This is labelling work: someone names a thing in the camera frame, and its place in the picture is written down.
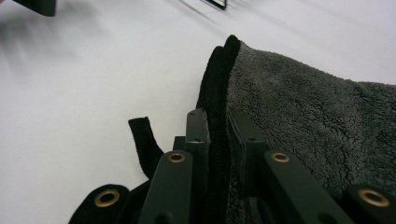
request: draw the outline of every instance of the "white background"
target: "white background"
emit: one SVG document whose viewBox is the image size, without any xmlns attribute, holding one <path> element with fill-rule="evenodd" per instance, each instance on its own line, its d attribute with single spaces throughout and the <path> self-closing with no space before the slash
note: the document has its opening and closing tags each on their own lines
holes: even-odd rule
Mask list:
<svg viewBox="0 0 396 224">
<path fill-rule="evenodd" d="M 133 189 L 128 119 L 172 149 L 207 61 L 236 35 L 338 77 L 396 84 L 396 2 L 59 0 L 0 5 L 0 223 L 67 223 L 105 184 Z"/>
</svg>

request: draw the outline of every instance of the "gray fabric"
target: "gray fabric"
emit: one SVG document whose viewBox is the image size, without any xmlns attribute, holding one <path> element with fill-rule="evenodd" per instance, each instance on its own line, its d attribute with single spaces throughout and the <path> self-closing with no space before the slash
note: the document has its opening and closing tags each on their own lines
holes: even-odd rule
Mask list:
<svg viewBox="0 0 396 224">
<path fill-rule="evenodd" d="M 366 183 L 396 193 L 395 86 L 344 80 L 241 43 L 228 117 L 231 108 L 247 112 L 270 148 L 296 155 L 324 188 Z M 251 200 L 237 197 L 233 160 L 230 176 L 227 223 L 260 223 Z"/>
</svg>

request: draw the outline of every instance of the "white surface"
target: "white surface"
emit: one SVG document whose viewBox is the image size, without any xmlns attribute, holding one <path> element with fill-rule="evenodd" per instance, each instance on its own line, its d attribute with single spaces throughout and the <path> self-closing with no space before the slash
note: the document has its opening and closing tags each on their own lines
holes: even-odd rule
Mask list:
<svg viewBox="0 0 396 224">
<path fill-rule="evenodd" d="M 234 34 L 338 77 L 396 84 L 396 2 L 59 0 L 0 5 L 0 223 L 67 223 L 104 184 L 146 178 L 128 119 L 171 150 L 215 46 Z"/>
</svg>

